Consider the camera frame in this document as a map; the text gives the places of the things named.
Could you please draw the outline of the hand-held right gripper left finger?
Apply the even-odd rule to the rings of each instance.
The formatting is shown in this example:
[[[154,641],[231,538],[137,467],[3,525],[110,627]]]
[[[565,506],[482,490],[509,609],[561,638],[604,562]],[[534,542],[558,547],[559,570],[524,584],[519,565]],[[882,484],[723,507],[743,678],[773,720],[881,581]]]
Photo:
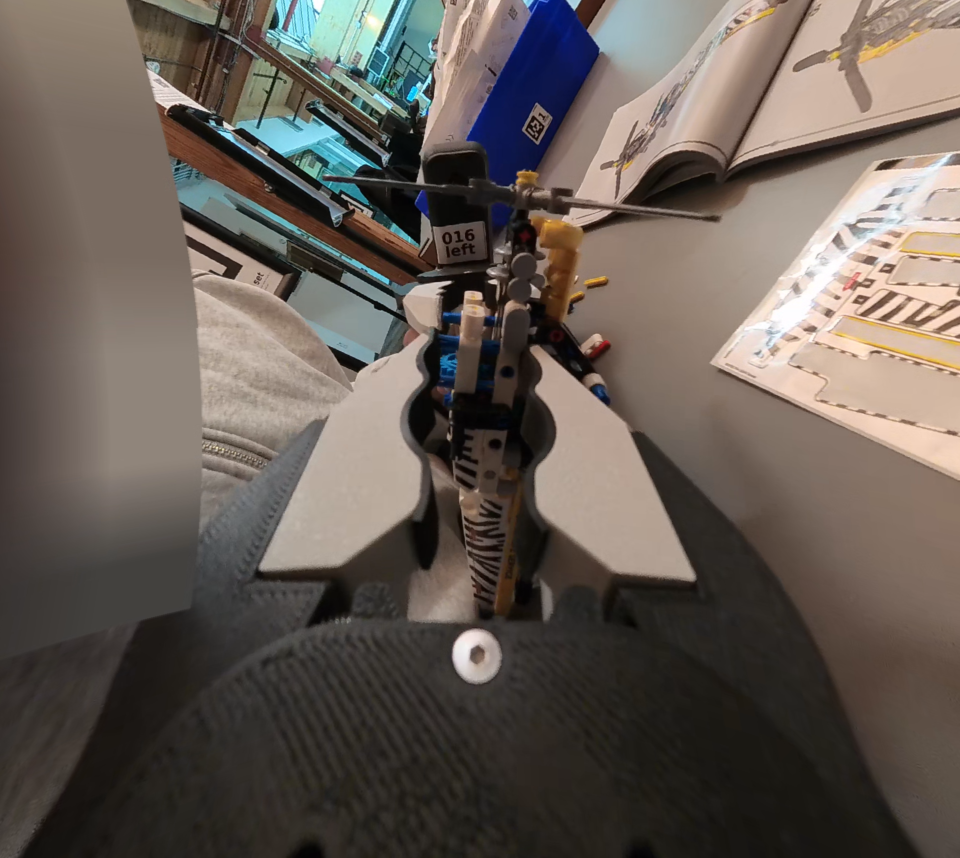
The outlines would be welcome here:
[[[415,407],[433,423],[420,336],[382,360],[331,408],[283,511],[259,571],[264,576],[409,580],[438,549],[430,464]]]

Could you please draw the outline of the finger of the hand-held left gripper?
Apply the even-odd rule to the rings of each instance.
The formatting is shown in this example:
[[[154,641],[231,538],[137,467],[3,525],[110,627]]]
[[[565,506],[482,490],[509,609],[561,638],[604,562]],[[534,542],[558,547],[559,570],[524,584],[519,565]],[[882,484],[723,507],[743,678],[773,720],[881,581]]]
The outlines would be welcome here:
[[[443,299],[450,282],[427,282],[412,288],[403,297],[408,326],[419,335],[427,335],[443,326]]]

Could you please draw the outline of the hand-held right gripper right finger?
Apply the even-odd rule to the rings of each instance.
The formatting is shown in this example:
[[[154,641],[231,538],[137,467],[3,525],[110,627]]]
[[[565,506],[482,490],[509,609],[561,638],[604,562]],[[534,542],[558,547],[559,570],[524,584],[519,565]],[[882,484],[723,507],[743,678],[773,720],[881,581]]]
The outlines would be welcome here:
[[[692,588],[696,572],[626,423],[554,360],[528,358],[527,507],[547,588]]]

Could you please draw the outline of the zebra striped lego helicopter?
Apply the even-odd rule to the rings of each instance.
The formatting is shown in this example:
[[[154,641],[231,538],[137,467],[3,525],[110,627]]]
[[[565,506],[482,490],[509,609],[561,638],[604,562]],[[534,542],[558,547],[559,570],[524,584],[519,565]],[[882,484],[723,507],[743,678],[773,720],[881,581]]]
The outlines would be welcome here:
[[[512,209],[505,239],[496,251],[484,246],[480,262],[484,291],[466,290],[454,301],[462,312],[443,312],[447,285],[440,284],[437,315],[426,328],[440,342],[438,387],[445,392],[448,440],[453,478],[459,490],[464,546],[477,613],[506,615],[517,583],[514,536],[523,458],[510,458],[521,444],[519,368],[522,352],[539,339],[563,341],[562,323],[571,301],[574,266],[582,229],[565,218],[572,211],[605,211],[616,215],[678,217],[716,221],[717,215],[632,204],[605,204],[576,196],[570,190],[539,187],[537,174],[522,171],[510,186],[486,176],[459,176],[432,182],[410,182],[385,171],[360,169],[354,175],[328,175],[329,185],[354,185],[370,198],[374,190],[430,198],[428,216],[436,245],[443,230],[452,231],[457,216],[444,207],[479,210],[489,241],[493,208]]]

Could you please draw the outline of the lego instruction booklet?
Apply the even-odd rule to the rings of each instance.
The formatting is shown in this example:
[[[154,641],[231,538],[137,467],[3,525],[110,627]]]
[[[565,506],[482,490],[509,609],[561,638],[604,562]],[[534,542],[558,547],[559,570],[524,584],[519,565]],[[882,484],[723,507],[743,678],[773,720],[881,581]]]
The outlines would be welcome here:
[[[958,114],[959,0],[729,0],[613,114],[575,197],[587,226],[699,179]]]

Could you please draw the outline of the blue plastic bin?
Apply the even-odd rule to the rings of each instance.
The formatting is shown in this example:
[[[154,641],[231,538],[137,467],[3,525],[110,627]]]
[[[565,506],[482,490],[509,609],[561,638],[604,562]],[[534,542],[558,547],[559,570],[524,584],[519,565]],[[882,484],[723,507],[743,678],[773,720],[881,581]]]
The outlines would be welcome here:
[[[435,124],[424,149],[469,141],[485,151],[490,179],[506,185],[538,171],[599,56],[568,0],[533,0],[528,20],[501,71],[484,72],[484,102],[469,127]]]

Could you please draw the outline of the white paper bags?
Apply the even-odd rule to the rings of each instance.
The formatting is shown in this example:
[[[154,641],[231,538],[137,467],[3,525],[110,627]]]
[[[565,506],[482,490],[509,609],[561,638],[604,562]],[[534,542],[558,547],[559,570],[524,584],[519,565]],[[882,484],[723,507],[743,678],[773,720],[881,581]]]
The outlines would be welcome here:
[[[465,141],[524,30],[523,0],[443,0],[424,146]]]

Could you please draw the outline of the wooden ledge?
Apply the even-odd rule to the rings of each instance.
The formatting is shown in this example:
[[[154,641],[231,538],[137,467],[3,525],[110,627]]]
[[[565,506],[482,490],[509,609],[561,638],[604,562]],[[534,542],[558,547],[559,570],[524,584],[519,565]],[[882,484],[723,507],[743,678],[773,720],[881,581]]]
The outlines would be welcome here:
[[[157,106],[167,151],[209,178],[397,285],[414,283],[428,270],[418,250],[394,232],[353,210],[335,223],[335,202],[265,155],[241,151],[202,125],[185,105]]]

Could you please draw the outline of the zebra pattern sticker sheet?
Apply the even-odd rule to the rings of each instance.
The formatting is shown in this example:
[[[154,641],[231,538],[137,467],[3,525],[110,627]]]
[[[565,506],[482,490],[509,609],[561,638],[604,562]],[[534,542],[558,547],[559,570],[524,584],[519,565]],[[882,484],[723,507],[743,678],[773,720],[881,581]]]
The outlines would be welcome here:
[[[959,154],[871,164],[713,366],[959,478]]]

